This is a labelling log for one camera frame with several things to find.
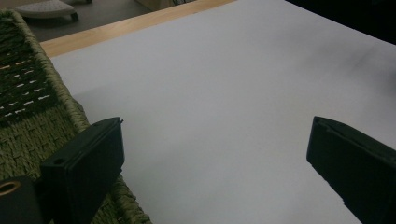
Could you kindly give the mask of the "green woven basket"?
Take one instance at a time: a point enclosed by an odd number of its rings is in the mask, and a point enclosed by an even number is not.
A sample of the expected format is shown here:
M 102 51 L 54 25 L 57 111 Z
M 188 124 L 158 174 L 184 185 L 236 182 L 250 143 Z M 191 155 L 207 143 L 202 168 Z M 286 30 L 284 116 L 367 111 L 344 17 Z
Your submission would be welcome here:
M 94 123 L 19 13 L 0 9 L 0 224 L 55 224 L 40 164 Z M 121 174 L 90 224 L 152 224 Z

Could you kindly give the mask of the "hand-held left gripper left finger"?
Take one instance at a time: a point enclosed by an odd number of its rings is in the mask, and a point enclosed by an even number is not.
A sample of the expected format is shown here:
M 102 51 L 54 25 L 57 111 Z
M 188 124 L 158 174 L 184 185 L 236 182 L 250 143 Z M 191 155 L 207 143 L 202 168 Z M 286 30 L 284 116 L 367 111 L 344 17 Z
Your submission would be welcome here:
M 98 121 L 40 164 L 55 224 L 90 224 L 124 163 L 121 119 Z

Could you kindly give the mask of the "grey wheeled base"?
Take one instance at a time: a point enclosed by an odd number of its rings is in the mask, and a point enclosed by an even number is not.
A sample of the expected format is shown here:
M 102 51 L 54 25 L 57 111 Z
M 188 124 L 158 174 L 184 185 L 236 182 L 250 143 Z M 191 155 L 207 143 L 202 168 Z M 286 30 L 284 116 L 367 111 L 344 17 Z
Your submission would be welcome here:
M 47 0 L 14 7 L 14 9 L 25 18 L 54 19 L 69 16 L 72 21 L 79 20 L 75 9 L 62 0 Z

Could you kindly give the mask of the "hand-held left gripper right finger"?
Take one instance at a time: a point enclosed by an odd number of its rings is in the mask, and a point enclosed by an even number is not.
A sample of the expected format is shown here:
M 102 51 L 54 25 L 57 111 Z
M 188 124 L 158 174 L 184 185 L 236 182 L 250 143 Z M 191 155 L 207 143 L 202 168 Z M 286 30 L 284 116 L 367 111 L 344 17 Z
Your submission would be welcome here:
M 396 224 L 396 150 L 315 117 L 306 159 L 362 224 Z

